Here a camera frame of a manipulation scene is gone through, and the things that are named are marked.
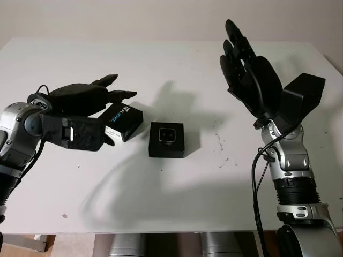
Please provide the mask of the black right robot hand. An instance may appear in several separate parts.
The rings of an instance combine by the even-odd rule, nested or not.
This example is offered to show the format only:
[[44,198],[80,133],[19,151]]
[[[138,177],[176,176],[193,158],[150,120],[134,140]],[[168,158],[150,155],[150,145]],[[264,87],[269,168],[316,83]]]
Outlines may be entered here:
[[256,118],[254,127],[262,128],[276,115],[282,92],[279,77],[271,63],[255,54],[248,39],[235,23],[225,23],[228,39],[223,42],[220,66],[228,92],[241,101]]

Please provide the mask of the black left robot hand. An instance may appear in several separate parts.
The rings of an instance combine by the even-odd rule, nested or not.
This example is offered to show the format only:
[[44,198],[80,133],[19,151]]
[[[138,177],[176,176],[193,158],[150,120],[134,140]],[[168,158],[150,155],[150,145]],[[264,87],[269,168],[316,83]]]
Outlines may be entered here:
[[105,133],[104,121],[91,115],[104,110],[109,103],[121,103],[137,95],[129,90],[108,90],[117,77],[117,74],[109,74],[89,84],[70,84],[49,93],[51,114],[63,119],[63,147],[96,151],[104,143],[115,145]]

